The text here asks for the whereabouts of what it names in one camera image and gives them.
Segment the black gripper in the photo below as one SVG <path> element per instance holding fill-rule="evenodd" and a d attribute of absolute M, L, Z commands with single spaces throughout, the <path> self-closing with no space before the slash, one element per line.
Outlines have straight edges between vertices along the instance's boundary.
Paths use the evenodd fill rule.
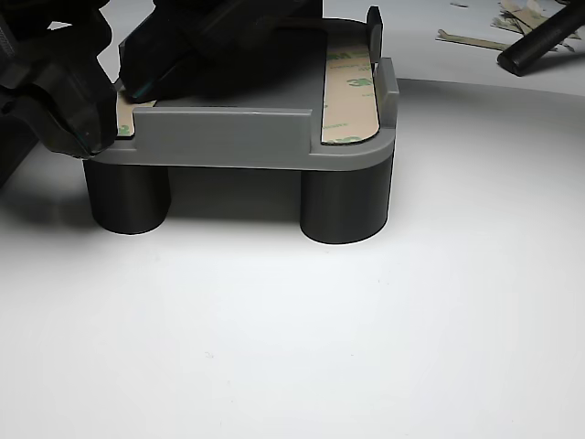
<path fill-rule="evenodd" d="M 103 1 L 1 4 L 1 111 L 37 135 L 68 135 L 90 158 L 115 140 L 115 89 L 99 55 L 111 44 Z"/>
<path fill-rule="evenodd" d="M 261 47 L 289 18 L 320 18 L 321 1 L 157 1 L 120 44 L 119 79 L 133 102 L 178 96 L 197 72 Z"/>

